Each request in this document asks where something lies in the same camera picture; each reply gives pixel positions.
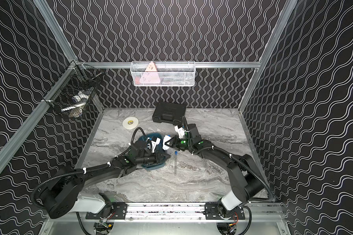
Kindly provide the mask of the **white wipe cloth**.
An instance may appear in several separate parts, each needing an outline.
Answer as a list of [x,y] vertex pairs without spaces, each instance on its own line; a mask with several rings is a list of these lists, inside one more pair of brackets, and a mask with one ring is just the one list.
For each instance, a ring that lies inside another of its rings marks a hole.
[[162,149],[164,151],[167,151],[169,148],[172,147],[173,145],[173,138],[169,135],[165,135],[163,138],[163,144],[162,144]]

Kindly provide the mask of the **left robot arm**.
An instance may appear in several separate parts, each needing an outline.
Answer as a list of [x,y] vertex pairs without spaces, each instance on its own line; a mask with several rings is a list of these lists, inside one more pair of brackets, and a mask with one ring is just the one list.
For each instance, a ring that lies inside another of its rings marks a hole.
[[40,183],[30,194],[31,202],[47,211],[50,218],[60,218],[70,212],[89,212],[106,217],[111,214],[112,202],[103,193],[88,196],[82,191],[110,179],[128,176],[138,169],[153,170],[163,167],[170,155],[163,148],[164,138],[158,133],[131,138],[129,147],[102,165],[78,169],[64,168]]

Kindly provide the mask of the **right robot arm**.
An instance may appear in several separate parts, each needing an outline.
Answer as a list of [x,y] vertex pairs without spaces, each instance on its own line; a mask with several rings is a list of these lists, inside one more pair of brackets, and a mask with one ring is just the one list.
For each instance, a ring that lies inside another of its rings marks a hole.
[[262,177],[253,158],[246,155],[232,154],[207,139],[203,139],[196,124],[189,124],[186,117],[181,118],[177,134],[165,145],[180,151],[188,151],[202,159],[209,160],[226,170],[230,191],[217,202],[215,214],[227,219],[237,207],[255,202],[272,202],[274,195]]

